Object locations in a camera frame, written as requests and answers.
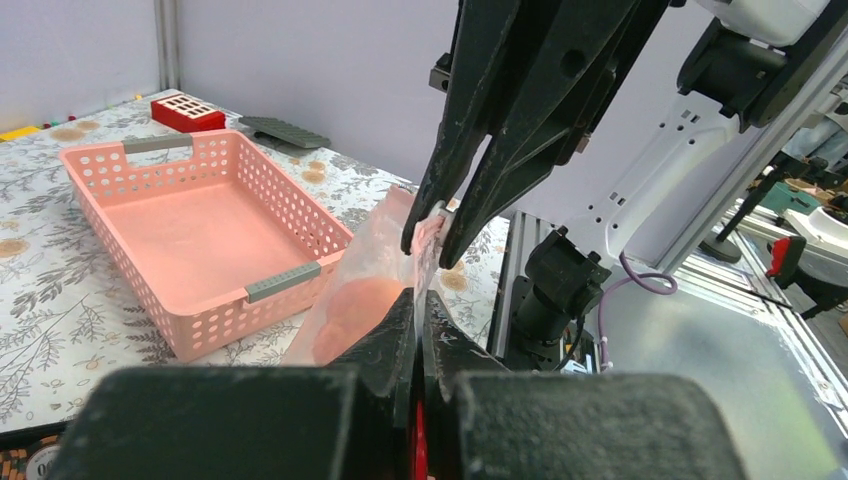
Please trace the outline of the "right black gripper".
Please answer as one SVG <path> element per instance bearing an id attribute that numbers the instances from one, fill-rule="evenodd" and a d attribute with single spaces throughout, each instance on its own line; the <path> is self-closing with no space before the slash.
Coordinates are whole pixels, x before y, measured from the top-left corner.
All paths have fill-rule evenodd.
<path id="1" fill-rule="evenodd" d="M 404 226 L 464 191 L 439 263 L 566 164 L 599 123 L 668 7 L 665 1 L 462 1 L 437 63 L 446 94 L 435 145 Z"/>

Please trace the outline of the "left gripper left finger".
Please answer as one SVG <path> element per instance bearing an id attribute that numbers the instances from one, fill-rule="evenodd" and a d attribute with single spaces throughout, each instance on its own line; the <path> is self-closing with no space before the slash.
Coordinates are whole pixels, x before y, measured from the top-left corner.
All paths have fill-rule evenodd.
<path id="1" fill-rule="evenodd" d="M 132 367 L 69 424 L 52 479 L 414 479 L 413 292 L 324 367 Z"/>

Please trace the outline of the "clear zip top bag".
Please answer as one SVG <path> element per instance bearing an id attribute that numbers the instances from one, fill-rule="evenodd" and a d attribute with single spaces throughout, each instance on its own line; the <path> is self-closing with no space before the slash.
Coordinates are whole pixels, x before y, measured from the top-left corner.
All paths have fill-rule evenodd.
<path id="1" fill-rule="evenodd" d="M 335 271 L 289 345 L 284 366 L 323 366 L 376 328 L 404 289 L 413 290 L 415 326 L 423 326 L 423 300 L 453 213 L 439 202 L 413 227 L 411 253 L 400 249 L 415 196 L 392 186 L 360 225 Z"/>

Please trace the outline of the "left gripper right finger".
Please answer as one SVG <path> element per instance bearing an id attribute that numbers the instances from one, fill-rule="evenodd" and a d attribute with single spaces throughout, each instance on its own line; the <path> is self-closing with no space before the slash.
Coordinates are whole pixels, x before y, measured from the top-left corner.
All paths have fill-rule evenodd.
<path id="1" fill-rule="evenodd" d="M 743 479 L 706 391 L 666 374 L 511 371 L 422 307 L 423 425 L 438 479 Z"/>

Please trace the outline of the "orange toy peach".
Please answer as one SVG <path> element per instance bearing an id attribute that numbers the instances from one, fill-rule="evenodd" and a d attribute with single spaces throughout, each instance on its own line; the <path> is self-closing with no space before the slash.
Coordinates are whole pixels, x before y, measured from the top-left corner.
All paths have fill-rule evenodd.
<path id="1" fill-rule="evenodd" d="M 379 325 L 405 286 L 381 276 L 359 278 L 342 285 L 330 298 L 325 324 L 313 346 L 314 361 L 324 365 Z"/>

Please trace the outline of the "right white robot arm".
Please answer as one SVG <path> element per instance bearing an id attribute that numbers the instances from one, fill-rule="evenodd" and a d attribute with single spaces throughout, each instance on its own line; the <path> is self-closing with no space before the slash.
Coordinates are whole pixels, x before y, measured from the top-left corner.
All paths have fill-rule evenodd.
<path id="1" fill-rule="evenodd" d="M 439 264 L 566 164 L 600 124 L 666 1 L 463 1 L 438 63 L 446 94 L 435 146 L 402 233 L 457 192 Z M 603 297 L 614 260 L 672 187 L 721 147 L 784 111 L 847 26 L 843 1 L 707 1 L 712 21 L 683 63 L 667 117 L 611 185 L 552 231 L 525 266 L 506 364 L 560 370 Z"/>

